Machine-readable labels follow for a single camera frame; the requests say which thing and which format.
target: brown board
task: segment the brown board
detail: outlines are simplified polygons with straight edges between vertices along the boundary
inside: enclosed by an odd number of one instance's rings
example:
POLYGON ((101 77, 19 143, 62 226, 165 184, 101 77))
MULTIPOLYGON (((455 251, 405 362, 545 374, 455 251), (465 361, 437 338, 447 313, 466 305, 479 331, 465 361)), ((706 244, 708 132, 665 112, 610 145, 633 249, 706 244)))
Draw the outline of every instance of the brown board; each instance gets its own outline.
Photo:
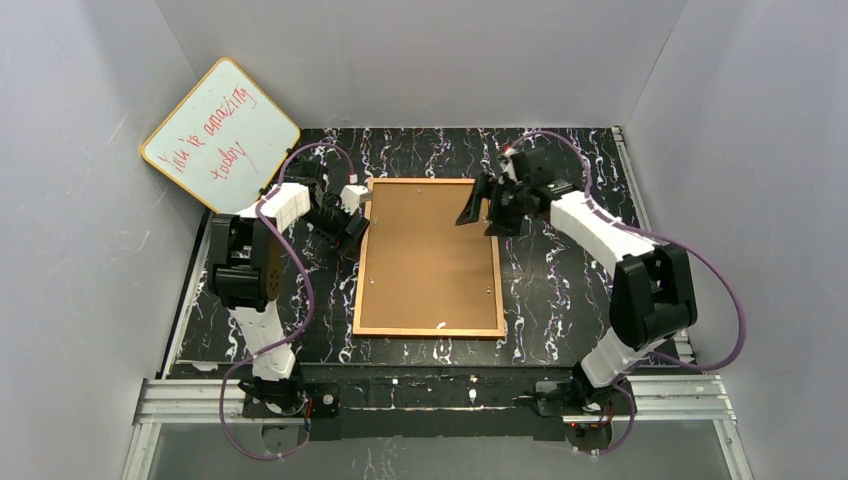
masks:
POLYGON ((484 235, 483 221, 455 225, 473 184, 371 179, 354 334, 503 337, 497 238, 484 235))

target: whiteboard frame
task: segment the whiteboard frame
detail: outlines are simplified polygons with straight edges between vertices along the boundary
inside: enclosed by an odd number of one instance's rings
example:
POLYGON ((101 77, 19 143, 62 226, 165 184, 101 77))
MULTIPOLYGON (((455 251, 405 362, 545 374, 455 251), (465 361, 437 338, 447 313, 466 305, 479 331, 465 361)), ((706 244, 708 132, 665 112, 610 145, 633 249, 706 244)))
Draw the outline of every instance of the whiteboard frame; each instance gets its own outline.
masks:
MULTIPOLYGON (((292 142, 292 144, 289 146, 289 149, 293 149, 293 148, 294 148, 294 146, 295 146, 295 145, 297 145, 297 142, 299 142, 299 141, 300 141, 300 126, 299 126, 298 124, 294 123, 294 121, 291 119, 291 117, 289 117, 288 115, 286 115, 286 112, 284 112, 284 111, 283 111, 283 110, 282 110, 282 109, 281 109, 281 108, 280 108, 280 107, 279 107, 279 106, 278 106, 278 105, 274 102, 274 100, 272 100, 272 99, 271 99, 271 97, 269 97, 269 96, 268 96, 268 94, 267 94, 267 93, 265 93, 265 91, 264 91, 264 90, 262 90, 262 89, 259 87, 259 85, 257 85, 257 84, 256 84, 256 82, 254 82, 254 81, 253 81, 253 79, 252 79, 252 78, 250 78, 250 77, 249 77, 249 76, 248 76, 248 75, 244 72, 244 70, 242 70, 242 69, 241 69, 241 67, 239 67, 239 66, 238 66, 238 64, 237 64, 236 62, 234 62, 234 61, 233 61, 233 59, 232 59, 232 58, 230 58, 230 57, 221 57, 221 58, 219 58, 219 59, 218 59, 218 61, 217 61, 217 62, 215 62, 215 65, 212 65, 212 68, 210 68, 210 69, 209 69, 209 71, 208 71, 208 72, 206 72, 206 74, 205 74, 205 75, 203 75, 203 77, 202 77, 200 80, 198 80, 198 81, 197 81, 197 83, 194 85, 194 87, 192 87, 192 89, 188 92, 188 94, 186 94, 186 96, 185 96, 185 97, 183 97, 183 99, 182 99, 182 100, 180 100, 180 103, 178 103, 178 104, 177 104, 177 106, 176 106, 176 107, 174 107, 174 109, 173 109, 173 110, 171 110, 171 113, 169 113, 169 114, 168 114, 168 116, 167 116, 167 117, 165 117, 165 120, 163 120, 163 121, 162 121, 162 123, 161 123, 161 124, 159 124, 159 126, 158 126, 158 127, 156 127, 156 130, 154 130, 154 131, 153 131, 153 133, 151 133, 151 134, 150 134, 150 136, 149 136, 149 137, 147 137, 147 140, 145 140, 145 141, 144 141, 144 143, 142 143, 142 144, 141 144, 141 147, 139 147, 139 152, 141 153, 141 157, 144 159, 144 161, 146 161, 147 163, 149 163, 150 165, 152 165, 152 166, 153 166, 156 170, 159 170, 160 172, 162 172, 162 174, 164 174, 166 177, 168 177, 168 178, 169 178, 172 182, 174 182, 174 183, 176 183, 177 185, 179 185, 179 186, 180 186, 183 190, 185 190, 186 192, 190 193, 192 197, 196 198, 198 201, 200 201, 200 203, 202 203, 203 205, 205 205, 205 206, 206 206, 206 208, 208 208, 209 210, 212 210, 212 211, 213 211, 213 212, 215 212, 215 213, 221 213, 221 212, 220 212, 219 210, 217 210, 216 208, 214 208, 214 207, 213 207, 212 205, 210 205, 209 203, 207 203, 207 202, 206 202, 203 198, 201 198, 201 197, 200 197, 200 196, 199 196, 199 195, 198 195, 198 194, 197 194, 194 190, 192 190, 192 189, 188 188, 188 187, 187 187, 184 183, 182 183, 182 182, 180 182, 179 180, 177 180, 177 179, 176 179, 176 177, 174 177, 173 175, 171 175, 170 173, 168 173, 166 170, 164 170, 163 168, 161 168, 157 162, 155 162, 155 161, 154 161, 154 160, 152 160, 150 157, 148 157, 147 155, 145 155, 144 150, 147 148, 147 144, 149 144, 149 143, 153 140, 153 138, 155 138, 155 137, 156 137, 156 134, 157 134, 157 133, 159 133, 159 131, 160 131, 160 130, 162 130, 162 128, 164 128, 164 127, 165 127, 165 125, 167 125, 167 124, 168 124, 168 122, 171 120, 171 117, 173 117, 173 116, 174 116, 174 114, 175 114, 175 113, 177 113, 177 112, 180 110, 180 108, 182 108, 183 104, 184 104, 184 103, 185 103, 185 102, 186 102, 189 98, 191 98, 191 96, 192 96, 192 95, 194 95, 195 90, 197 90, 197 88, 198 88, 200 85, 202 85, 202 84, 203 84, 203 82, 206 80, 206 78, 207 78, 207 77, 209 77, 209 75, 211 75, 211 74, 212 74, 212 72, 214 72, 214 71, 215 71, 215 69, 217 69, 217 68, 218 68, 218 65, 220 65, 220 64, 221 64, 221 63, 223 63, 223 62, 229 62, 230 64, 232 64, 232 66, 233 66, 233 67, 235 67, 235 69, 236 69, 236 70, 238 70, 238 72, 239 72, 239 73, 241 73, 242 75, 244 75, 244 78, 246 78, 246 79, 247 79, 247 81, 248 81, 248 82, 250 82, 250 84, 251 84, 251 85, 253 85, 253 86, 254 86, 254 88, 256 88, 256 90, 257 90, 259 93, 261 93, 262 95, 264 95, 264 96, 265 96, 265 98, 266 98, 266 99, 267 99, 267 100, 271 103, 271 105, 273 105, 273 106, 274 106, 274 108, 276 108, 276 109, 277 109, 277 111, 278 111, 278 112, 280 112, 280 113, 281 113, 284 117, 286 117, 286 119, 288 119, 288 121, 289 121, 289 122, 291 122, 291 124, 292 124, 292 125, 294 125, 294 126, 295 126, 295 128, 297 129, 297 136, 295 137, 294 142, 292 142)), ((265 183, 264 183, 263 185, 261 185, 259 188, 264 187, 265 185, 268 185, 268 183, 270 183, 270 182, 271 182, 271 180, 274 178, 274 174, 275 174, 275 173, 277 173, 277 171, 280 169, 280 166, 282 166, 283 162, 286 160, 286 158, 287 158, 287 157, 288 157, 288 155, 283 156, 283 157, 281 157, 281 158, 280 158, 280 162, 279 162, 279 163, 277 164, 277 166, 276 166, 276 167, 272 170, 272 172, 271 172, 271 176, 270 176, 270 177, 268 177, 268 179, 265 181, 265 183)), ((256 191, 256 196, 253 198, 253 202, 255 202, 255 201, 259 198, 259 188, 257 188, 257 189, 256 189, 256 190, 257 190, 257 191, 256 191)))

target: white wall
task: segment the white wall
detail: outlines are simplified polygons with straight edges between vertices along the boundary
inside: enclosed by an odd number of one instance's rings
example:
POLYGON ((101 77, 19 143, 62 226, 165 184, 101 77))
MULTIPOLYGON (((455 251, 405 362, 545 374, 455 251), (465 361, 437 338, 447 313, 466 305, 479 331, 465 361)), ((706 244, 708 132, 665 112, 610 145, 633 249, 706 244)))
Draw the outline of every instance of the white wall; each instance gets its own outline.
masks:
MULTIPOLYGON (((701 246, 750 314, 722 372, 757 478, 845 478, 848 4, 693 0, 626 139, 655 227, 701 246)), ((708 282, 702 358, 735 330, 708 282)))
POLYGON ((201 214, 138 147, 196 80, 152 1, 4 2, 0 477, 120 476, 201 214))
POLYGON ((686 0, 165 0, 192 68, 241 64, 301 127, 610 126, 686 0))

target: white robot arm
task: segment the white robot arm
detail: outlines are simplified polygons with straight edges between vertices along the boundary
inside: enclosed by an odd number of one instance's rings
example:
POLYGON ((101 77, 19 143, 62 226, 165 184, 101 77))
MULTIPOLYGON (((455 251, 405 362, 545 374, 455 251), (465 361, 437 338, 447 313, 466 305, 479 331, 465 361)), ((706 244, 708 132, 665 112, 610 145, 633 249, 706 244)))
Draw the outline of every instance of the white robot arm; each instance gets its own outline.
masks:
POLYGON ((612 215, 590 207, 582 191, 534 161, 537 153, 508 149, 504 173, 478 175, 456 223, 476 222, 488 198, 487 235, 518 235, 526 215, 542 217, 613 274, 610 328, 574 366, 571 388, 578 406, 605 404, 629 369, 697 319, 689 258, 680 247, 616 228, 606 220, 612 215))
MULTIPOLYGON (((287 178, 292 181, 272 187, 262 214, 280 233, 303 218, 339 254, 355 258, 368 226, 357 210, 370 191, 346 185, 339 195, 329 193, 326 167, 317 160, 291 165, 287 178)), ((356 177, 349 181, 356 182, 356 177)), ((280 245, 257 218, 257 203, 236 215, 215 215, 209 252, 210 289, 238 323, 251 354, 286 336, 277 312, 280 245)), ((253 359, 253 375, 267 381, 286 380, 295 363, 291 345, 281 345, 253 359)))

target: black table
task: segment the black table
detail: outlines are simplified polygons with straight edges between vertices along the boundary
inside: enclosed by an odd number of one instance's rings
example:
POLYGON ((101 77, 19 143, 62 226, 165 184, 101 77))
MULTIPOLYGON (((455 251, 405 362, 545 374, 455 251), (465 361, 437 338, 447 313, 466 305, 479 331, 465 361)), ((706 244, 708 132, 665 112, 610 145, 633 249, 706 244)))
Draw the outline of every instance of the black table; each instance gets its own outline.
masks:
MULTIPOLYGON (((638 225, 612 130, 551 130, 570 138, 591 160, 597 202, 625 223, 638 225)), ((500 173, 496 152, 528 131, 307 129, 300 144, 325 141, 339 145, 353 157, 360 178, 470 178, 482 171, 500 173)), ((542 137, 527 145, 543 146, 559 172, 582 183, 580 163, 567 147, 542 137)), ((346 163, 325 148, 316 149, 315 154, 326 160, 340 188, 346 163)), ((571 367, 597 344, 608 325, 611 276, 570 238, 539 220, 528 221, 524 235, 499 240, 506 335, 496 341, 354 337, 357 264, 336 256, 303 222, 289 236, 295 250, 303 252, 317 303, 312 324, 294 342, 304 364, 571 367)), ((206 290, 205 274, 200 273, 196 291, 188 293, 192 308, 182 320, 184 334, 174 342, 180 350, 177 367, 170 369, 172 375, 192 371, 185 364, 233 363, 248 353, 235 321, 206 290)), ((278 308, 286 331, 291 331, 305 315, 306 294, 289 259, 284 275, 278 308)), ((671 341, 661 350, 677 354, 671 341)))

